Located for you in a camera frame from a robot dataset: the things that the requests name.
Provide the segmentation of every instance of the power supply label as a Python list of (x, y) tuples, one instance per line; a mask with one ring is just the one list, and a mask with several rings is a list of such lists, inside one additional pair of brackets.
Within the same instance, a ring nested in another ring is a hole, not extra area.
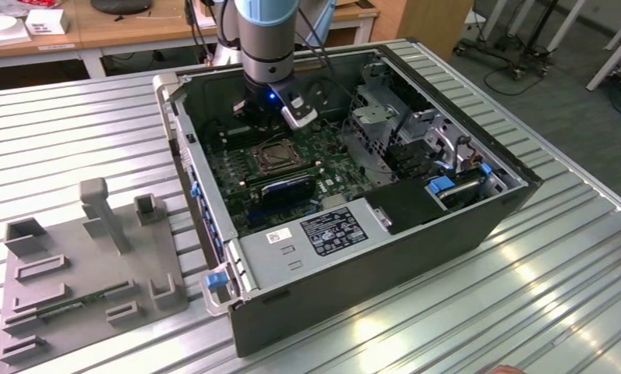
[(347, 208), (301, 222), (301, 227), (321, 256), (330, 255), (369, 238)]

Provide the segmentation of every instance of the circuit board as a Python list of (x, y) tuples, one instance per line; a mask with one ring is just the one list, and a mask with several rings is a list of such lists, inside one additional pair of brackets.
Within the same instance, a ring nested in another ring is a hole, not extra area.
[[(351, 201), (373, 188), (338, 139), (337, 127), (326, 122), (314, 124), (290, 134), (279, 133), (255, 146), (207, 155), (241, 235), (317, 213), (329, 202)], [(265, 211), (262, 189), (295, 178), (311, 179), (317, 184), (310, 198)]]

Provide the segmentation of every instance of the gray carpet floor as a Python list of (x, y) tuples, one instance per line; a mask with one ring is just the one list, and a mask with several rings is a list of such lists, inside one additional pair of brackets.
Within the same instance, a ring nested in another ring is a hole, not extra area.
[[(487, 15), (495, 0), (478, 0), (477, 11)], [(493, 42), (503, 32), (518, 4), (510, 0), (501, 16), (501, 25), (491, 33)], [(536, 4), (519, 31), (526, 41), (544, 11)], [(564, 21), (556, 12), (540, 38), (546, 46)], [(560, 48), (553, 53), (556, 66), (545, 79), (519, 96), (495, 93), (483, 84), (483, 76), (506, 63), (477, 51), (454, 56), (451, 66), (489, 93), (506, 109), (544, 136), (549, 142), (621, 196), (621, 114), (614, 110), (605, 83), (594, 92), (585, 89), (592, 76), (604, 65), (610, 52), (604, 50), (610, 37), (581, 23), (576, 23)], [(514, 93), (526, 88), (538, 76), (533, 73), (514, 81), (503, 73), (493, 74), (489, 83), (499, 91)]]

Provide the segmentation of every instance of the barcode sticker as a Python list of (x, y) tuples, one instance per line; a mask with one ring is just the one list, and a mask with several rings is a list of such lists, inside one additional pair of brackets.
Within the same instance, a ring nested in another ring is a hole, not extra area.
[(70, 48), (75, 48), (76, 45), (74, 43), (70, 43), (70, 44), (55, 44), (55, 45), (43, 45), (40, 47), (38, 47), (38, 50), (40, 51), (52, 51), (52, 50), (56, 50), (56, 49), (70, 49)]

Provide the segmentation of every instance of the aluminum table surface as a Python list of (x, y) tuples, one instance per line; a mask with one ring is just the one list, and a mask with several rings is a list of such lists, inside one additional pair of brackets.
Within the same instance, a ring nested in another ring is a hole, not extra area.
[(164, 198), (190, 308), (38, 365), (56, 372), (621, 372), (621, 199), (419, 44), (389, 47), (545, 178), (482, 245), (257, 354), (204, 310), (206, 268), (147, 72), (0, 91), (4, 223), (76, 217), (75, 183), (104, 176), (112, 206)]

